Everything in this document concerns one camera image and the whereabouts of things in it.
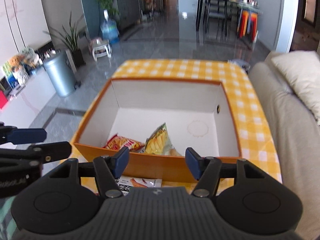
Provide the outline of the red yellow snack bag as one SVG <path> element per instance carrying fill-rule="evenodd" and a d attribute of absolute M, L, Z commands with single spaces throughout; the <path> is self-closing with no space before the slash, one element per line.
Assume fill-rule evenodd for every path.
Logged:
<path fill-rule="evenodd" d="M 127 147 L 130 151 L 139 152 L 144 146 L 145 144 L 143 142 L 115 134 L 108 139 L 103 148 L 118 151 L 123 147 Z"/>

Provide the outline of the yellow fries snack bag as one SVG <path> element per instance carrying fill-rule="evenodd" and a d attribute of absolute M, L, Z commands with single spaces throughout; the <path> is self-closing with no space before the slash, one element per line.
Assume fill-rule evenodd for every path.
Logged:
<path fill-rule="evenodd" d="M 144 153 L 175 157 L 182 156 L 171 143 L 166 123 L 159 126 L 146 140 Z"/>

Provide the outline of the white breadstick snack packet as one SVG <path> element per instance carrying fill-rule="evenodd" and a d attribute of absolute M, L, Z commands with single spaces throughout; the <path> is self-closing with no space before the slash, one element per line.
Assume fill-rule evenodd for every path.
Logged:
<path fill-rule="evenodd" d="M 120 178 L 116 179 L 116 183 L 123 195 L 127 195 L 133 187 L 154 188 L 162 186 L 161 179 L 146 179 L 128 176 L 121 176 Z"/>

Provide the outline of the white low cabinet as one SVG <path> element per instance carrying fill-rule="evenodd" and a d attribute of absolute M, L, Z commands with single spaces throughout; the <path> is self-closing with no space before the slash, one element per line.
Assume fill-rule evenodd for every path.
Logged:
<path fill-rule="evenodd" d="M 28 128 L 55 94 L 47 72 L 40 69 L 28 80 L 21 92 L 1 109 L 1 122 L 18 128 Z"/>

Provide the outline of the yellow checkered tablecloth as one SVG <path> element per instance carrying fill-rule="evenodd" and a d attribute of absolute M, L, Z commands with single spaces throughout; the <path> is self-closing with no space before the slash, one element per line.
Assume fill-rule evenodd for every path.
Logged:
<path fill-rule="evenodd" d="M 281 180 L 268 122 L 248 76 L 220 61 L 125 61 L 80 121 L 71 140 L 72 157 L 87 162 L 113 155 L 105 148 L 113 135 L 145 142 L 162 124 L 175 154 L 131 152 L 126 176 L 161 179 L 163 186 L 191 190 L 196 181 L 184 160 L 191 147 L 227 163 L 247 159 Z"/>

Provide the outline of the orange cardboard box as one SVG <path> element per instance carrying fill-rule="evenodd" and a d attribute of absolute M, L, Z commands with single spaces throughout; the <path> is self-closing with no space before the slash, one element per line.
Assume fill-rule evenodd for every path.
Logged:
<path fill-rule="evenodd" d="M 103 148 L 113 135 L 146 142 L 163 123 L 182 156 L 131 152 L 126 176 L 192 183 L 184 159 L 187 148 L 224 163 L 235 163 L 242 156 L 225 85 L 192 79 L 110 79 L 80 122 L 73 145 L 92 161 L 114 155 L 114 150 Z"/>

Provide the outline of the grey metal trash bin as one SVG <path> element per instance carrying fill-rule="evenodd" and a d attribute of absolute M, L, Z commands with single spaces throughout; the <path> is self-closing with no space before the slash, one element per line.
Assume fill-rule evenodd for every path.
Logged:
<path fill-rule="evenodd" d="M 65 51 L 46 59 L 43 66 L 60 97 L 67 97 L 75 91 L 77 80 Z"/>

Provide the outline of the beige sofa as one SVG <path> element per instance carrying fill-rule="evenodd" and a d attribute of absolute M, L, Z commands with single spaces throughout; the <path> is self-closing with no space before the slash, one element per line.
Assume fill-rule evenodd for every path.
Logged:
<path fill-rule="evenodd" d="M 302 201 L 296 228 L 303 239 L 319 239 L 319 126 L 311 111 L 276 70 L 272 51 L 249 71 L 280 161 L 283 184 Z"/>

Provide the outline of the green potted plant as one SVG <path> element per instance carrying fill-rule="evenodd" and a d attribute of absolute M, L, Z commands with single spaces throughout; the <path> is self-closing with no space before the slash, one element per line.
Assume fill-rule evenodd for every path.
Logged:
<path fill-rule="evenodd" d="M 82 14 L 77 20 L 73 20 L 73 14 L 70 12 L 67 26 L 62 24 L 60 30 L 49 27 L 47 31 L 43 31 L 43 33 L 62 42 L 62 44 L 70 51 L 76 68 L 86 64 L 82 51 L 79 47 L 80 36 L 86 31 L 86 26 L 81 25 L 83 20 L 84 14 Z"/>

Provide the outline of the small white stool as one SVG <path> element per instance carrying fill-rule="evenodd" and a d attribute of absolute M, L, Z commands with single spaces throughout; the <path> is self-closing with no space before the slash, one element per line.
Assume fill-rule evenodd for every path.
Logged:
<path fill-rule="evenodd" d="M 93 56 L 93 60 L 95 62 L 98 61 L 100 57 L 108 57 L 112 56 L 112 49 L 109 40 L 103 40 L 100 37 L 94 38 L 89 43 L 89 49 Z"/>

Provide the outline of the white cushion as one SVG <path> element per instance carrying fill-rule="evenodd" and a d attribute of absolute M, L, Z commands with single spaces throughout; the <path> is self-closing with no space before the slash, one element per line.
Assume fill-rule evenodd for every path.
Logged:
<path fill-rule="evenodd" d="M 319 55 L 315 51 L 296 50 L 271 61 L 319 123 Z"/>

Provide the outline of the blue water jug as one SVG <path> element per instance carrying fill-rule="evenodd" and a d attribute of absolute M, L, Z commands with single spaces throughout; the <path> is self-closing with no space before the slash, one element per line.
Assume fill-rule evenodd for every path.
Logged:
<path fill-rule="evenodd" d="M 108 11 L 104 10 L 104 21 L 100 25 L 103 40 L 108 40 L 110 44 L 119 42 L 119 31 L 115 20 L 109 17 Z"/>

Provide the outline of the orange red stacked stools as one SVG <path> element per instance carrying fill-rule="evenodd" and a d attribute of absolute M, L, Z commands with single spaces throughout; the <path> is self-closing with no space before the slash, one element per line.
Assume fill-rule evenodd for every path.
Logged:
<path fill-rule="evenodd" d="M 255 43 L 258 36 L 258 13 L 242 9 L 237 32 L 238 38 L 249 35 L 249 41 Z"/>

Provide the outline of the dark dining table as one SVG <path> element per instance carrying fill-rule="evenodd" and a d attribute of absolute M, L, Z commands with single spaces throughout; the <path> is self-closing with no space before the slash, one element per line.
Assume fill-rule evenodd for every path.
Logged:
<path fill-rule="evenodd" d="M 204 31 L 209 31 L 209 20 L 218 20 L 221 31 L 228 34 L 232 19 L 236 19 L 236 35 L 243 38 L 249 35 L 251 43 L 258 39 L 258 19 L 263 12 L 258 6 L 241 0 L 197 0 L 196 31 L 203 25 Z"/>

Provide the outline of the black dining chair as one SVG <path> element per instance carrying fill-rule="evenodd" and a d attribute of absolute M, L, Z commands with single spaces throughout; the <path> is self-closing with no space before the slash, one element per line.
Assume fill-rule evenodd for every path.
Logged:
<path fill-rule="evenodd" d="M 229 0 L 207 0 L 207 6 L 204 13 L 204 29 L 205 32 L 209 30 L 209 19 L 214 18 L 218 20 L 218 25 L 222 22 L 221 30 L 227 36 L 227 2 Z"/>

